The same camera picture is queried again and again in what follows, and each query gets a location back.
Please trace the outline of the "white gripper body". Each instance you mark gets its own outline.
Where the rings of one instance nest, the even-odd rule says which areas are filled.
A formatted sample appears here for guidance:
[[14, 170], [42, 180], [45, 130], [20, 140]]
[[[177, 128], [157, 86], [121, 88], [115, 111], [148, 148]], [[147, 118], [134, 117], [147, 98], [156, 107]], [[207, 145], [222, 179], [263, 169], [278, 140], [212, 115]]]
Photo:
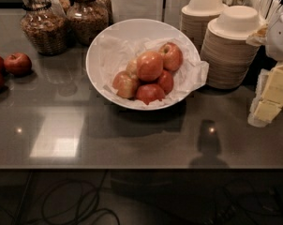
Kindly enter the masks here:
[[268, 57], [283, 62], [283, 5], [268, 24], [265, 49]]

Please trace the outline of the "small tan gripper finger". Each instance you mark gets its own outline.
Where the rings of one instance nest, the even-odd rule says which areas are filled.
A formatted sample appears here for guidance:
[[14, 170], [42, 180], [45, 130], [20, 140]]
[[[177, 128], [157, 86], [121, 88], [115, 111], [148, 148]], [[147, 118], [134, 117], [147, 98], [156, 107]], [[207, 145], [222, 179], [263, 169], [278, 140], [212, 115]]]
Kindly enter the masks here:
[[246, 39], [246, 44], [255, 46], [255, 47], [260, 47], [261, 45], [265, 45], [267, 28], [268, 28], [268, 25], [265, 24], [259, 30], [251, 34]]

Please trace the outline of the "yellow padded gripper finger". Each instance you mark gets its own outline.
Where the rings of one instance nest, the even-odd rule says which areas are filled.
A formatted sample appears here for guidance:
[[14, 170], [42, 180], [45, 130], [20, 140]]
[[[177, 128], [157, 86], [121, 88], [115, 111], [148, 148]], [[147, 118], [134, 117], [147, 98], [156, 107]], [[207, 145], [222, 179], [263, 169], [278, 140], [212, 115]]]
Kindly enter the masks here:
[[271, 70], [261, 71], [255, 94], [247, 122], [251, 126], [264, 128], [283, 109], [283, 62], [278, 62]]

